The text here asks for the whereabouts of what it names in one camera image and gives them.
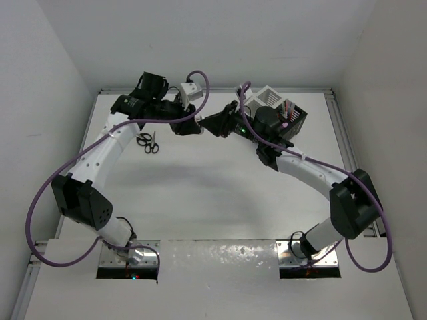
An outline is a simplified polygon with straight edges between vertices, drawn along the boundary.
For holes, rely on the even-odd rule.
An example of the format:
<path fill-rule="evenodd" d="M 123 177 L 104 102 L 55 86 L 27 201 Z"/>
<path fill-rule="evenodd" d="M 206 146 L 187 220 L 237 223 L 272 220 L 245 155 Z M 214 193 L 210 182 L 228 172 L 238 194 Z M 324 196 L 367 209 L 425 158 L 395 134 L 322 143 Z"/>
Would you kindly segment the blue gel pen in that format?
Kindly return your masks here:
<path fill-rule="evenodd" d="M 287 111 L 287 118 L 291 120 L 292 115 L 294 113 L 294 107 L 295 103 L 290 101 L 289 99 L 286 101 L 286 111 Z"/>

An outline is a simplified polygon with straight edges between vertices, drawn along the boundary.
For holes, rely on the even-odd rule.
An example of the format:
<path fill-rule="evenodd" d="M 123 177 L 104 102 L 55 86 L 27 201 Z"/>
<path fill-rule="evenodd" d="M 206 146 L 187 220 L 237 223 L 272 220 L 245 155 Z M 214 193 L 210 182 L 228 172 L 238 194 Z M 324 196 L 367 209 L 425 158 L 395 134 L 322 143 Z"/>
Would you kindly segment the pink gel pen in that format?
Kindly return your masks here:
<path fill-rule="evenodd" d="M 289 104 L 290 104 L 289 100 L 288 100 L 288 99 L 286 99 L 286 100 L 284 101 L 284 117 L 285 117 L 286 119 L 288 118 L 288 108 L 289 108 Z"/>

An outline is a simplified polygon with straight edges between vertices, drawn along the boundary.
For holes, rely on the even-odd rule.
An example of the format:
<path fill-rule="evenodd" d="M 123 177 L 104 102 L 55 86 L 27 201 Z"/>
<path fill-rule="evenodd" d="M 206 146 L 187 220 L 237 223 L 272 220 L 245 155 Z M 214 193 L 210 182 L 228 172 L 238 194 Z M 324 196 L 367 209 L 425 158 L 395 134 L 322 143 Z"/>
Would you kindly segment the orange gel pen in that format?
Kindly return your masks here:
<path fill-rule="evenodd" d="M 290 121 L 295 121 L 298 118 L 298 112 L 296 111 L 296 105 L 294 103 L 290 106 Z"/>

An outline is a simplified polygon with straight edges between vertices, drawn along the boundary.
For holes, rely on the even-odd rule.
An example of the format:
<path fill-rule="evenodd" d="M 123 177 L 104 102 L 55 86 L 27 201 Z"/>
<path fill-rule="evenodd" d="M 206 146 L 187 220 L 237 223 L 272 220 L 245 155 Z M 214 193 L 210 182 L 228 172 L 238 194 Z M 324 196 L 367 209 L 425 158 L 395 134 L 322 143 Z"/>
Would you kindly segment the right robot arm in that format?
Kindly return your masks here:
<path fill-rule="evenodd" d="M 294 257 L 310 259 L 323 248 L 353 240 L 380 218 L 382 206 L 367 172 L 353 172 L 305 156 L 290 139 L 299 132 L 305 113 L 288 102 L 255 111 L 232 101 L 199 123 L 216 137 L 235 133 L 257 143 L 258 159 L 274 171 L 289 175 L 323 195 L 330 216 L 302 233 L 290 249 Z"/>

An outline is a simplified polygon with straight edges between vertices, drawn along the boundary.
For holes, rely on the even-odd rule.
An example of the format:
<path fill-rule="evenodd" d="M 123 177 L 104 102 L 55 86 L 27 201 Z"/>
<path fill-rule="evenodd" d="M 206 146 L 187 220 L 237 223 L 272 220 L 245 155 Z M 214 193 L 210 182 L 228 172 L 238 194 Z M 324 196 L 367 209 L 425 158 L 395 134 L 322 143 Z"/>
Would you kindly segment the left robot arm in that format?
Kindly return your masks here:
<path fill-rule="evenodd" d="M 195 116 L 201 111 L 193 101 L 207 102 L 210 88 L 202 89 L 187 79 L 179 84 L 173 101 L 164 97 L 169 89 L 165 77 L 144 73 L 137 87 L 117 98 L 97 141 L 83 150 L 65 175 L 56 175 L 51 187 L 60 212 L 86 226 L 114 247 L 125 247 L 132 238 L 130 227 L 113 214 L 103 194 L 107 176 L 146 123 L 169 124 L 174 133 L 200 133 Z"/>

